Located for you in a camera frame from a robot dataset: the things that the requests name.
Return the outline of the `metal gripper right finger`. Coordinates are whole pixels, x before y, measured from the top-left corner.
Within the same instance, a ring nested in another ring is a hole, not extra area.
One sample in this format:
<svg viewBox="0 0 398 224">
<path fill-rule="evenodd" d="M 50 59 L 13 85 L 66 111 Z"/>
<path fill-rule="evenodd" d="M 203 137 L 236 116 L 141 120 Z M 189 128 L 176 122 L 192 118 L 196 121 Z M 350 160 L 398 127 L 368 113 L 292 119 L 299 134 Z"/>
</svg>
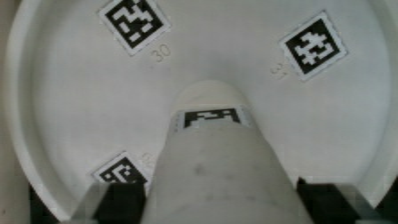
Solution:
<svg viewBox="0 0 398 224">
<path fill-rule="evenodd" d="M 380 223 L 380 215 L 354 185 L 299 179 L 297 193 L 315 224 Z"/>
</svg>

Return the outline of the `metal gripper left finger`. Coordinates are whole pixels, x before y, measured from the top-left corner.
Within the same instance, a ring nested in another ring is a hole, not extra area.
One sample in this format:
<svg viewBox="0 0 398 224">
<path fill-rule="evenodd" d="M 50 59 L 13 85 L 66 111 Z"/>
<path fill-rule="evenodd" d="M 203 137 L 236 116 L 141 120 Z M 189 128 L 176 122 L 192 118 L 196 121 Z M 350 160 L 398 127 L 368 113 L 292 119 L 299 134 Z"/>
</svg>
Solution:
<svg viewBox="0 0 398 224">
<path fill-rule="evenodd" d="M 144 183 L 96 183 L 85 193 L 68 224 L 141 224 Z"/>
</svg>

